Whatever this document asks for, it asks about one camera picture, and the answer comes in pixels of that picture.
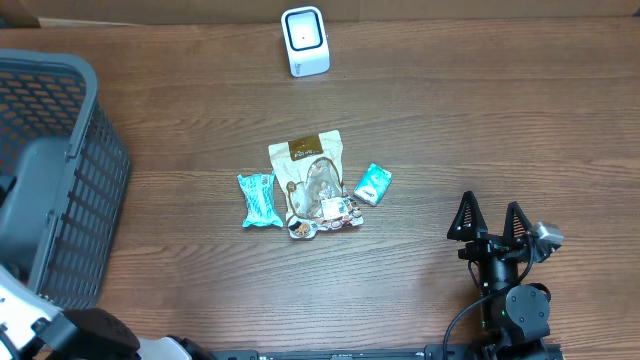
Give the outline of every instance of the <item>blue wrapped packet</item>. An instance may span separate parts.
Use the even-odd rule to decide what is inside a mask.
[[[391,184],[391,172],[371,163],[354,194],[367,204],[376,206]]]
[[[248,177],[238,175],[238,183],[247,200],[247,218],[242,227],[270,226],[282,227],[282,219],[275,208],[273,186],[276,174],[255,174]]]

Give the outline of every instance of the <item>wood grain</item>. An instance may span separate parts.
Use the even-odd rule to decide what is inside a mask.
[[[636,359],[640,22],[327,29],[332,69],[297,80],[279,25],[2,32],[3,47],[85,57],[130,148],[101,306],[139,335],[218,350],[439,342],[477,298],[461,244],[445,239],[472,189],[494,232],[513,200],[564,231],[530,275],[553,291],[549,341],[567,359]],[[350,188],[372,161],[393,172],[365,225],[310,242],[243,230],[237,174],[270,171],[269,144],[332,129]]]

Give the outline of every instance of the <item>robotic arm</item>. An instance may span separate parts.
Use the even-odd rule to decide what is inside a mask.
[[[52,351],[48,360],[561,360],[560,347],[543,342],[550,333],[549,290],[521,282],[534,262],[543,262],[562,245],[562,233],[552,225],[532,226],[518,204],[511,203],[503,235],[490,235],[475,196],[468,191],[447,237],[466,242],[458,257],[468,261],[481,298],[454,318],[442,346],[323,353],[208,352],[188,339],[137,338],[101,309],[63,310],[34,295],[0,266],[0,360],[32,359],[45,345]],[[518,275],[521,262],[527,267]],[[478,266],[479,281],[472,264]],[[457,321],[478,306],[487,336],[471,345],[448,346]]]

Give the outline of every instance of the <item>teal packet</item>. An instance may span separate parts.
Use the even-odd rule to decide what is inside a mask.
[[[242,227],[270,226],[282,227],[282,219],[275,208],[273,186],[276,174],[255,174],[248,177],[238,175],[238,183],[247,200],[247,218]]]
[[[391,172],[371,163],[354,194],[367,204],[376,206],[391,184]]]

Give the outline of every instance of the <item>plastic crate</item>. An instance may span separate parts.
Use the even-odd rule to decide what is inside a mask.
[[[0,263],[63,308],[98,301],[131,172],[83,59],[0,50]]]

